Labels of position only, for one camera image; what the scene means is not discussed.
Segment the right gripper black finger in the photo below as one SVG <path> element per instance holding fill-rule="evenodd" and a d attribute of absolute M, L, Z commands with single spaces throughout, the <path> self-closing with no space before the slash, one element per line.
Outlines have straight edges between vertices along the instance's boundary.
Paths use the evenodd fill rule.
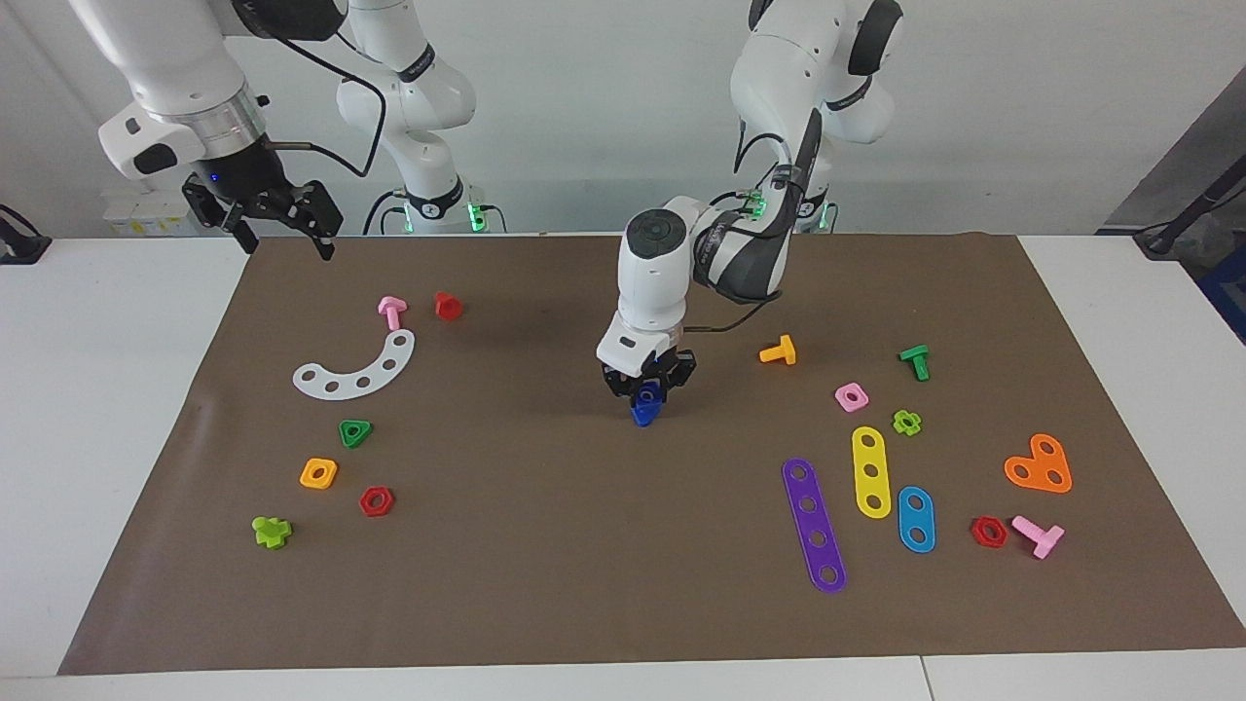
<path fill-rule="evenodd" d="M 335 239 L 344 217 L 323 182 L 313 179 L 307 186 L 292 186 L 289 205 L 284 205 L 284 225 L 308 237 L 321 261 L 330 261 Z"/>
<path fill-rule="evenodd" d="M 204 186 L 198 174 L 189 174 L 186 178 L 182 186 L 182 194 L 193 217 L 201 222 L 201 227 L 219 228 L 221 232 L 227 232 L 248 256 L 255 252 L 259 240 L 249 223 L 244 219 L 243 205 L 239 203 L 231 203 L 228 207 L 222 205 L 217 195 L 212 194 L 212 191 Z"/>

